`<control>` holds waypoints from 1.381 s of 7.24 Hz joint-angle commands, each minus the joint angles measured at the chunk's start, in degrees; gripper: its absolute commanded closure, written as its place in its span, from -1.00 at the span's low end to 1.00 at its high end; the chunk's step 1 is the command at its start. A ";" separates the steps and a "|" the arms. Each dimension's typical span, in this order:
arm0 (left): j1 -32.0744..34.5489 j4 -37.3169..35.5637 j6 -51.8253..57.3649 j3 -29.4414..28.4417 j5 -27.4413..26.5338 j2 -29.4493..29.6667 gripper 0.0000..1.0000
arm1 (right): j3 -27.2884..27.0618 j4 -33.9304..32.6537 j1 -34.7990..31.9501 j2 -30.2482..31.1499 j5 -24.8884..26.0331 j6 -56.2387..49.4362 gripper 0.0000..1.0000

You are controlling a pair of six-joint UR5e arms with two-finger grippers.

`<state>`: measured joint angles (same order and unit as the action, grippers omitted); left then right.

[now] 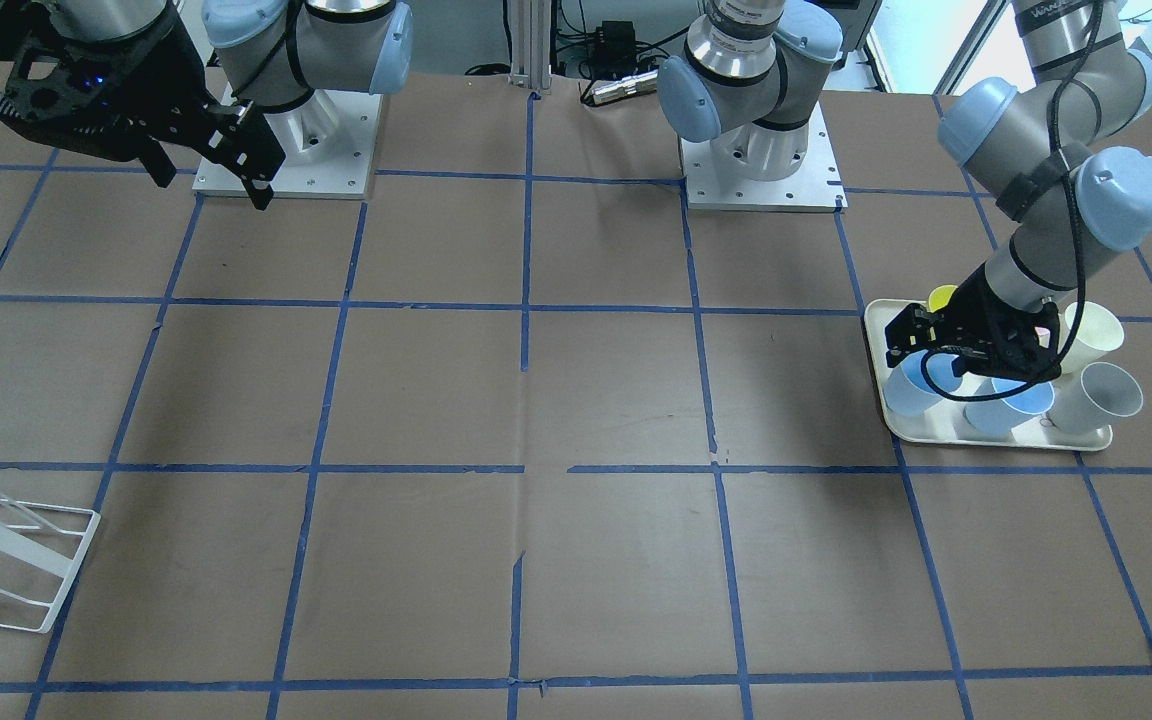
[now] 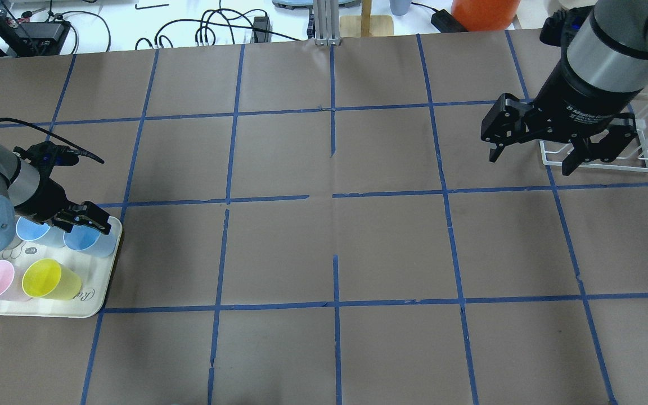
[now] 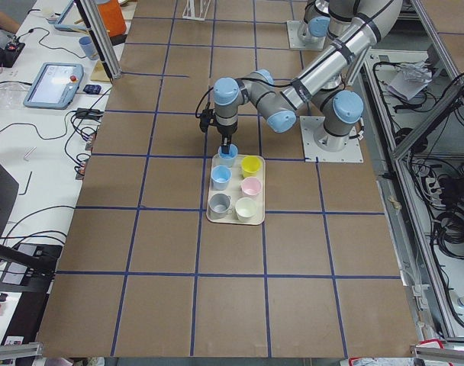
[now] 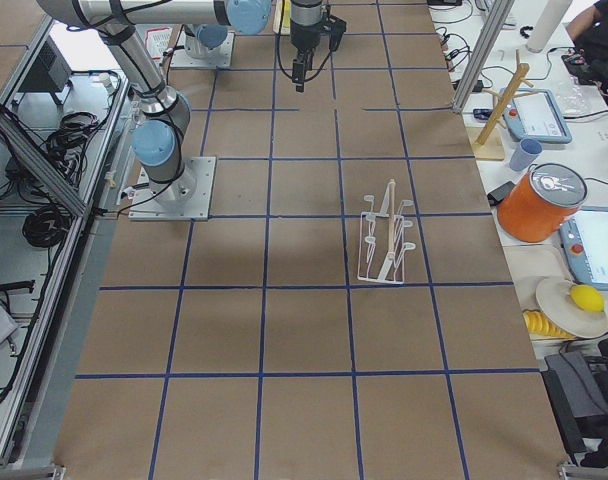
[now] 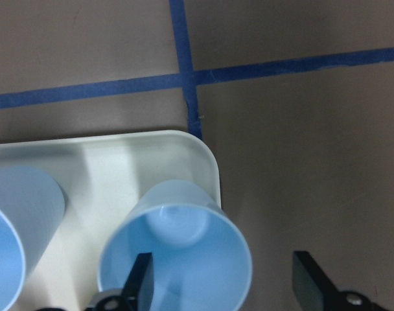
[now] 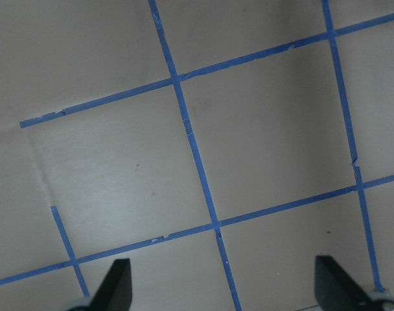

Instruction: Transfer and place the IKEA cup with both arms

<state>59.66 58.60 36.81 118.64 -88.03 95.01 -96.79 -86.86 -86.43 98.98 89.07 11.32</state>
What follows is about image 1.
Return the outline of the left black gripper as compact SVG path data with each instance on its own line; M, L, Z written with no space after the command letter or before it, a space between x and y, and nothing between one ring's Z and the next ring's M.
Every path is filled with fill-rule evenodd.
M1016 309L992 291L978 266L961 283L946 314L922 304L902 306L884 328L886 366L896 367L922 350L950 357L955 377L1053 381L1061 374L1059 313L1055 302L1034 311Z

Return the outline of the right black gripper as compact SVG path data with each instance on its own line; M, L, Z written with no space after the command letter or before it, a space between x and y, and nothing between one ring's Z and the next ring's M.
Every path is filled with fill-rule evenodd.
M220 104L182 20L152 20L113 41L61 36L32 20L0 91L0 122L26 141L109 161L138 161L159 188L177 177L164 143L229 170L255 209L274 199L285 150L251 101Z

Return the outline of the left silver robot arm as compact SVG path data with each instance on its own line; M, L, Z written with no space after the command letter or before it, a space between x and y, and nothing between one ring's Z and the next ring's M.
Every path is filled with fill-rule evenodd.
M1011 3L1033 88L990 77L947 109L937 138L1016 225L942 309L909 304L884 328L884 361L935 356L955 376L1052 381L1078 320L1059 302L1085 300L1087 279L1152 233L1152 158L1093 150L1152 104L1152 59L1129 50L1111 1ZM708 1L684 50L664 61L660 108L681 141L713 143L759 181L788 176L809 115L844 53L836 18L808 1Z

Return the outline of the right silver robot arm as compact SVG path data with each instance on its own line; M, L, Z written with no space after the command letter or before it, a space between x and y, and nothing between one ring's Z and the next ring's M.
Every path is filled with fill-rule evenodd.
M168 187L166 143L223 167L255 209L276 179L343 145L332 94L397 94L412 56L402 1L206 1L202 22L227 73L204 61L170 1L32 1L0 90L0 122L26 141L137 162Z

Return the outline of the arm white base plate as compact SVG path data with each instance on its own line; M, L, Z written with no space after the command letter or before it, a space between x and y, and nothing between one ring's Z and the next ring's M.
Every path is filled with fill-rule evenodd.
M253 179L279 199L362 200L369 195L384 94L306 88L264 109L270 136L285 151L273 172Z
M679 149L690 209L832 213L847 206L820 104L791 131L749 123L714 141L681 138Z

